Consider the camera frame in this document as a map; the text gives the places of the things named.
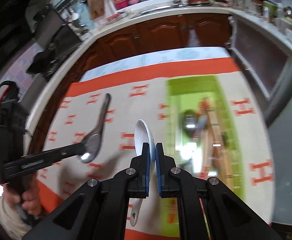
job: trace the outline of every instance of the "metal spoon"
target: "metal spoon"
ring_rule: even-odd
[[[78,155],[78,158],[83,163],[92,162],[99,153],[102,141],[102,134],[104,130],[105,117],[107,114],[110,101],[111,96],[110,94],[107,93],[105,95],[103,105],[100,109],[99,119],[96,127],[90,133],[88,133],[81,141],[81,143],[85,146],[86,150],[85,153]]]
[[[195,112],[186,110],[183,115],[183,130],[191,138],[197,138],[207,123],[207,116],[202,115],[199,119]]]

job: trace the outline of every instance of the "pink bowl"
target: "pink bowl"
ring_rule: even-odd
[[[127,0],[115,0],[113,3],[115,4],[117,10],[120,10],[128,6]]]
[[[140,2],[140,0],[129,0],[128,1],[129,5],[134,5],[134,4],[139,3],[139,2]]]

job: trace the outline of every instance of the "cabinet handle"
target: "cabinet handle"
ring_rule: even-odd
[[[183,24],[183,25],[181,26],[181,30],[182,30],[182,32],[185,32],[185,31],[187,30],[187,26],[186,26],[186,24]]]
[[[226,49],[230,49],[231,42],[230,42],[230,41],[225,42],[224,45],[225,45],[225,48],[226,48]]]
[[[136,32],[136,30],[133,30],[133,35],[134,35],[134,39],[139,39],[138,33]]]
[[[233,26],[234,22],[235,22],[234,18],[232,16],[229,16],[227,19],[228,19],[228,22],[229,22],[230,26]]]

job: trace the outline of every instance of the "human hand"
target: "human hand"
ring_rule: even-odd
[[[3,197],[6,203],[17,212],[16,204],[20,203],[20,195],[9,187],[8,184],[4,185]],[[24,200],[22,208],[28,211],[30,215],[39,215],[42,212],[42,206],[39,199],[39,187],[37,185],[36,173],[32,174],[29,182],[29,189],[22,194]]]

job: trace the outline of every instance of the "white sleeve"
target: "white sleeve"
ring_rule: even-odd
[[[19,214],[16,213],[4,200],[4,193],[0,198],[0,223],[13,240],[21,240],[29,231]]]

